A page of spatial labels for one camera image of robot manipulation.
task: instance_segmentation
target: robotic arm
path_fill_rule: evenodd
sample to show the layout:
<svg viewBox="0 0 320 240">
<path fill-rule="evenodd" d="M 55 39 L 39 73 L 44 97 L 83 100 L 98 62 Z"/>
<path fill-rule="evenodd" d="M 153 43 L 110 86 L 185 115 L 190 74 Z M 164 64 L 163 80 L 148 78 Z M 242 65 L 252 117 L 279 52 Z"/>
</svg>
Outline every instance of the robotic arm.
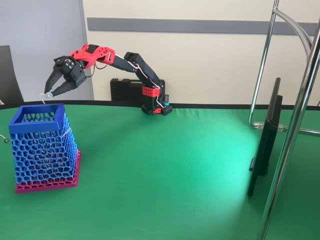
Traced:
<svg viewBox="0 0 320 240">
<path fill-rule="evenodd" d="M 110 65 L 126 72 L 135 73 L 144 84 L 142 87 L 144 105 L 141 109 L 146 114 L 167 115 L 172 111 L 172 106 L 169 105 L 169 95 L 165 95 L 164 81 L 159 79 L 138 53 L 127 52 L 122 58 L 116 55 L 111 48 L 85 44 L 81 50 L 75 50 L 69 56 L 61 56 L 54 61 L 53 71 L 46 81 L 44 89 L 47 98 L 79 87 L 87 79 L 83 69 L 93 66 L 94 73 L 95 68 L 100 70 Z M 106 65 L 98 68 L 96 62 Z M 50 92 L 62 76 L 65 82 Z"/>
</svg>

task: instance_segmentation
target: small ball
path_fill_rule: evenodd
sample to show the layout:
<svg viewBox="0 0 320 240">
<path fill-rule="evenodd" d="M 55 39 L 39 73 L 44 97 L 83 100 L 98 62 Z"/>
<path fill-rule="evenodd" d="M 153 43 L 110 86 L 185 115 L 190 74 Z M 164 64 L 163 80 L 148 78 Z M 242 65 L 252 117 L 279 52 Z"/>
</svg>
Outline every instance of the small ball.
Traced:
<svg viewBox="0 0 320 240">
<path fill-rule="evenodd" d="M 46 94 L 45 94 L 45 98 L 46 99 L 51 99 L 53 97 L 53 94 L 51 93 L 51 92 L 47 92 Z"/>
</svg>

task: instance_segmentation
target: lattice pattern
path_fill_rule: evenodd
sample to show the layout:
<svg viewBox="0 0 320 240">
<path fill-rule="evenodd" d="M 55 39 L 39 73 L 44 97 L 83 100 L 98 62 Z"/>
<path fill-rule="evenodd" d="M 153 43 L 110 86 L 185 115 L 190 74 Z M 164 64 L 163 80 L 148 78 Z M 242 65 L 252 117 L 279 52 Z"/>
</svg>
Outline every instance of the lattice pattern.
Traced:
<svg viewBox="0 0 320 240">
<path fill-rule="evenodd" d="M 61 177 L 55 180 L 42 180 L 42 181 L 27 181 L 19 183 L 15 186 L 16 193 L 28 193 L 38 192 L 52 189 L 71 188 L 78 185 L 79 168 L 80 168 L 81 153 L 79 150 L 76 151 L 76 163 L 75 163 L 75 174 L 73 177 Z"/>
<path fill-rule="evenodd" d="M 22 122 L 52 121 L 54 113 L 25 114 Z M 64 114 L 60 130 L 11 134 L 17 184 L 72 178 L 76 170 L 77 144 Z"/>
<path fill-rule="evenodd" d="M 27 113 L 23 115 L 22 123 L 54 121 L 55 113 Z"/>
</svg>

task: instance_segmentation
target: black chair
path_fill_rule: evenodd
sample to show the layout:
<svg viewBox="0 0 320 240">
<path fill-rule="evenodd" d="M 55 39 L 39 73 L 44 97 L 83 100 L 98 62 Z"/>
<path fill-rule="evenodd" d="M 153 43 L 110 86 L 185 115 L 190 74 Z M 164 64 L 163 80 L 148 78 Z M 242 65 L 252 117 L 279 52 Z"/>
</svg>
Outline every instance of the black chair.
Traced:
<svg viewBox="0 0 320 240">
<path fill-rule="evenodd" d="M 8 45 L 0 46 L 0 101 L 6 105 L 24 102 Z"/>
</svg>

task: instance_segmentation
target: monitor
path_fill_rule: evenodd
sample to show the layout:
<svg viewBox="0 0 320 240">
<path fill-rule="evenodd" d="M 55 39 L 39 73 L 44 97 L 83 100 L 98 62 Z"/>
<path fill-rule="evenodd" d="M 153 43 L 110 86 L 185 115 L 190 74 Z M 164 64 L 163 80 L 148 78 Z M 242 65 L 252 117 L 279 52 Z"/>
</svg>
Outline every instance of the monitor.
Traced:
<svg viewBox="0 0 320 240">
<path fill-rule="evenodd" d="M 280 81 L 279 77 L 275 80 L 259 147 L 256 156 L 251 160 L 249 170 L 252 171 L 252 174 L 247 192 L 249 197 L 254 194 L 258 176 L 264 176 L 268 173 L 269 160 L 277 136 L 282 108 L 282 96 L 278 95 Z"/>
</svg>

